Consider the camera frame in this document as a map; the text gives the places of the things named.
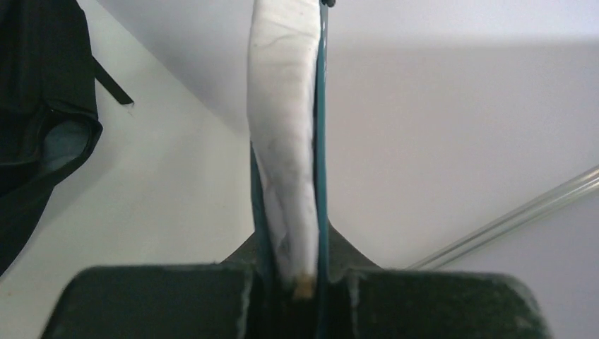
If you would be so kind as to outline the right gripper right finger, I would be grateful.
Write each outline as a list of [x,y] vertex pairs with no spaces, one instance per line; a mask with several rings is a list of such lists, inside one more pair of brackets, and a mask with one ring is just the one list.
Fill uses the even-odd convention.
[[328,229],[327,338],[549,338],[532,292],[497,273],[384,270]]

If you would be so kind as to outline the teal hardcover book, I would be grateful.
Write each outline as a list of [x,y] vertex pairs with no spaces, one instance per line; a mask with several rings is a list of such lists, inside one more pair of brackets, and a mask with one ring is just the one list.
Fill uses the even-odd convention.
[[268,338],[327,336],[327,1],[255,1],[251,203]]

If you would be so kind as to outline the black backpack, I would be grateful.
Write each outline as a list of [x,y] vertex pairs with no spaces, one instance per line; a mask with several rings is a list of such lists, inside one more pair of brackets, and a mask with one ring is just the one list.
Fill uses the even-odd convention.
[[1,270],[34,232],[54,188],[102,133],[95,86],[133,99],[95,59],[77,1],[1,2]]

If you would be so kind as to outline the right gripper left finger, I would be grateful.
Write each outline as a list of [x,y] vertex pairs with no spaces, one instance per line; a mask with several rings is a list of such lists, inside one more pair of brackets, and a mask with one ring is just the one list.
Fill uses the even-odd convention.
[[94,266],[63,289],[42,338],[254,338],[251,235],[221,263]]

